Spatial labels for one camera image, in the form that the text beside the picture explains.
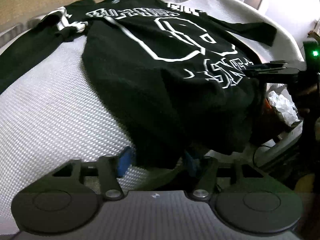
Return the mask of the crumpled white paper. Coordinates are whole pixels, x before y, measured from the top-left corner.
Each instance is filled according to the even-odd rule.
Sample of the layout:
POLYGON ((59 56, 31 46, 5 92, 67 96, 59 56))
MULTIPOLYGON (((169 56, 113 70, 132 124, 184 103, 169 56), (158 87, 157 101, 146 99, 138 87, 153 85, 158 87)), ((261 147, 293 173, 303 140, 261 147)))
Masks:
POLYGON ((285 122, 287 126, 293 127, 300 122, 296 106, 287 90, 287 85, 267 83, 266 97, 280 120, 285 122))

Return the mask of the black printed sweatshirt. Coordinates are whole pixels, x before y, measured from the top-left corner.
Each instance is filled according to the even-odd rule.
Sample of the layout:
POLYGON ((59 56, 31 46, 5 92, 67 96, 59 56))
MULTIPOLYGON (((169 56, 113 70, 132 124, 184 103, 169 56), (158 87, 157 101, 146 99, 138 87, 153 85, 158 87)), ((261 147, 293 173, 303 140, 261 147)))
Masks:
POLYGON ((188 153, 241 152, 255 131, 264 85, 243 38, 273 46, 264 21, 229 23, 161 0, 80 0, 52 11, 1 55, 1 91, 57 52, 87 38, 82 62, 123 125, 136 163, 172 168, 188 153))

